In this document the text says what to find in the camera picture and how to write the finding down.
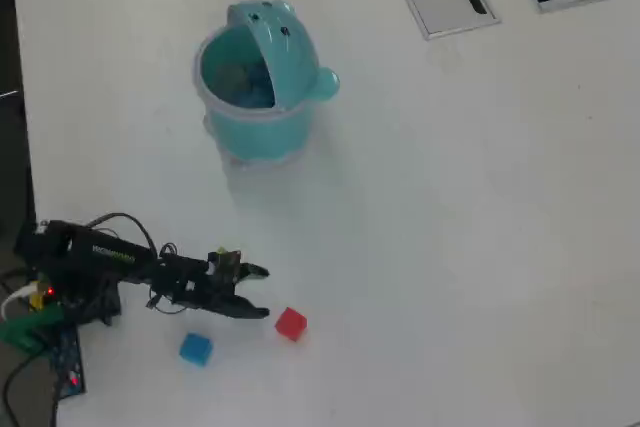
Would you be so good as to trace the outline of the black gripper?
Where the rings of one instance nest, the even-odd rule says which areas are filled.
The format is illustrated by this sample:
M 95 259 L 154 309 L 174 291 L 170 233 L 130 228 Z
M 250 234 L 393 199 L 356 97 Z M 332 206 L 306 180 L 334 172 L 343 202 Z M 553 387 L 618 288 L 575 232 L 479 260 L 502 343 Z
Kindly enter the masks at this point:
M 174 303 L 233 319 L 259 320 L 270 315 L 268 308 L 257 307 L 248 299 L 235 295 L 234 274 L 224 265 L 222 257 L 207 260 L 178 257 L 177 268 L 171 293 Z M 238 282 L 269 276 L 268 269 L 253 263 L 242 262 L 238 267 Z

